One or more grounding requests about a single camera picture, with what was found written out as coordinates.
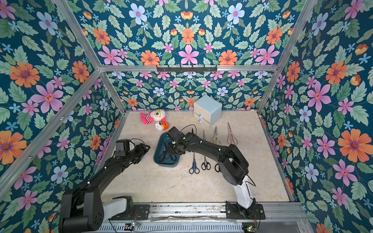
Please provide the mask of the large black scissors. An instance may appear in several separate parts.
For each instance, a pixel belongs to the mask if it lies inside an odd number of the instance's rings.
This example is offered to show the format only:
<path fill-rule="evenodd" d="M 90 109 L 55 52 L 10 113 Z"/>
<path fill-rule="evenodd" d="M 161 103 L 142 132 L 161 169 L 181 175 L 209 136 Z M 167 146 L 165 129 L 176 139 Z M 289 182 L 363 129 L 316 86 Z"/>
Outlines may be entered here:
<path fill-rule="evenodd" d="M 220 171 L 221 171 L 220 166 L 219 166 L 218 163 L 215 165 L 214 170 L 215 170 L 216 172 L 220 172 Z"/>

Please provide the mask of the teal plastic storage box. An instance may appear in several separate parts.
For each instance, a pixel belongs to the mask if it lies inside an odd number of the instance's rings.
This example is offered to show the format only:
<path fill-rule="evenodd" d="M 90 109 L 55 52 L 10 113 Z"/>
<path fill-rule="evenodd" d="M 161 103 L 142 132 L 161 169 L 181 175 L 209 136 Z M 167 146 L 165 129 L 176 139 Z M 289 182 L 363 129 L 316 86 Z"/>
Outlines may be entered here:
<path fill-rule="evenodd" d="M 168 154 L 168 145 L 172 143 L 167 133 L 163 133 L 157 143 L 153 161 L 161 167 L 173 168 L 178 165 L 180 156 Z"/>

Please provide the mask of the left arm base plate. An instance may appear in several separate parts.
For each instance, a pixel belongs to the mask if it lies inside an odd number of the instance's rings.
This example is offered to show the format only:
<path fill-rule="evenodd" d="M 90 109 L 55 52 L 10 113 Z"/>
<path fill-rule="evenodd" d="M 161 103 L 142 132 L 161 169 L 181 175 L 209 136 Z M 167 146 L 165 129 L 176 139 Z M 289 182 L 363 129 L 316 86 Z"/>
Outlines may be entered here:
<path fill-rule="evenodd" d="M 112 218 L 110 218 L 110 220 L 147 220 L 149 212 L 150 206 L 148 204 L 135 204 L 128 210 L 113 216 Z"/>

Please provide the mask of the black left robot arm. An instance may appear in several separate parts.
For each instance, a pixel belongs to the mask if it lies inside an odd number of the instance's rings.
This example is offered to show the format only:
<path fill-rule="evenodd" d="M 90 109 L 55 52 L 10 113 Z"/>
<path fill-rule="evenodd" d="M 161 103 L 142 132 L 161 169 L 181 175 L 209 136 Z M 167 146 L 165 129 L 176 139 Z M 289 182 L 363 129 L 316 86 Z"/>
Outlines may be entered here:
<path fill-rule="evenodd" d="M 116 142 L 113 157 L 85 184 L 66 191 L 59 210 L 59 232 L 84 233 L 100 229 L 102 223 L 114 216 L 135 215 L 131 196 L 122 196 L 103 203 L 101 195 L 108 185 L 130 165 L 138 164 L 150 146 L 144 142 L 134 144 L 130 139 Z"/>

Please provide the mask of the beige handled kitchen scissors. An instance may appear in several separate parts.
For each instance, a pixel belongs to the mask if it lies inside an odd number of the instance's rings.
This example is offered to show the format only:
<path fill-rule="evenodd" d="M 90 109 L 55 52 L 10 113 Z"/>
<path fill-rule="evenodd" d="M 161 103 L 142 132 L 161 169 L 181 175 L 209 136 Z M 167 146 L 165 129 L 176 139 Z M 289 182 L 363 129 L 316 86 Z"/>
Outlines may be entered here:
<path fill-rule="evenodd" d="M 237 145 L 238 144 L 238 140 L 234 136 L 229 122 L 227 123 L 227 131 L 228 131 L 227 143 L 228 144 Z"/>

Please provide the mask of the black oval handle scissors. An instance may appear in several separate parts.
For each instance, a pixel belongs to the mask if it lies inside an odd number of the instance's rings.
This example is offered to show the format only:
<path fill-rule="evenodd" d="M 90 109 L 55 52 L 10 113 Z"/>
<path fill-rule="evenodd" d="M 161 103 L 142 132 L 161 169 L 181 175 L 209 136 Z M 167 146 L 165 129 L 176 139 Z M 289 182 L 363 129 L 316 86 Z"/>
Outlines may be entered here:
<path fill-rule="evenodd" d="M 158 162 L 162 163 L 165 160 L 171 160 L 171 161 L 175 162 L 177 160 L 176 155 L 168 154 L 168 151 L 167 151 L 168 144 L 165 143 L 165 142 L 163 144 L 164 144 L 164 149 L 163 149 L 163 152 L 161 153 L 161 155 L 159 156 Z"/>

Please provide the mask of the slim black scissors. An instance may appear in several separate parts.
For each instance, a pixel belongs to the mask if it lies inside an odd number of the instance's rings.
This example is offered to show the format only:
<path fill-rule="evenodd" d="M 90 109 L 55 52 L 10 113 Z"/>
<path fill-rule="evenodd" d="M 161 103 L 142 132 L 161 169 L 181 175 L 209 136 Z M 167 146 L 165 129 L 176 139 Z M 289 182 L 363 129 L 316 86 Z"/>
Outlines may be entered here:
<path fill-rule="evenodd" d="M 211 169 L 211 164 L 207 161 L 206 156 L 204 156 L 204 161 L 201 164 L 202 170 L 210 170 Z"/>

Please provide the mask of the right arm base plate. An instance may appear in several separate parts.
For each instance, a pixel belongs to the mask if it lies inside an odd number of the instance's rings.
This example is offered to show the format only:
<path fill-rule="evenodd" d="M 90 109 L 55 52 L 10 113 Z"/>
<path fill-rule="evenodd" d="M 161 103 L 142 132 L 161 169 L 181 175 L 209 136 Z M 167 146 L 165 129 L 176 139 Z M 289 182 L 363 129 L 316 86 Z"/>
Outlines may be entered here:
<path fill-rule="evenodd" d="M 264 220 L 266 219 L 262 204 L 256 200 L 248 208 L 240 206 L 238 203 L 225 202 L 226 217 L 238 220 Z"/>

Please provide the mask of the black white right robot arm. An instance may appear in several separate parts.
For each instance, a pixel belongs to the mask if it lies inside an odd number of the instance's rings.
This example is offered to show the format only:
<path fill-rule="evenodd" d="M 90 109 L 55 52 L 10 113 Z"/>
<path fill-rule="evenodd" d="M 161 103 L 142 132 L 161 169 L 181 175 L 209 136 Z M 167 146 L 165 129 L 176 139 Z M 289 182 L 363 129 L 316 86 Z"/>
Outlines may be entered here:
<path fill-rule="evenodd" d="M 171 144 L 167 146 L 169 154 L 181 155 L 192 152 L 212 159 L 219 166 L 223 178 L 234 187 L 238 205 L 244 209 L 249 209 L 253 205 L 254 197 L 249 187 L 249 164 L 236 145 L 214 144 L 195 133 L 184 134 L 176 127 L 172 127 L 167 136 L 171 140 Z"/>

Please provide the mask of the blue handled scissors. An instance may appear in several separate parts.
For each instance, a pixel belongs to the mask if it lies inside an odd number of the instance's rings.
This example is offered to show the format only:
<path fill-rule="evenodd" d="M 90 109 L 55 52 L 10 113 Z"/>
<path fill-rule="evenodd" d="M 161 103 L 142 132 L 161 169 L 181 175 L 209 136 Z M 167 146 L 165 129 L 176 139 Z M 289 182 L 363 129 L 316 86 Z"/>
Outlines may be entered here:
<path fill-rule="evenodd" d="M 189 169 L 189 174 L 199 174 L 200 169 L 197 167 L 195 153 L 193 153 L 192 167 Z"/>

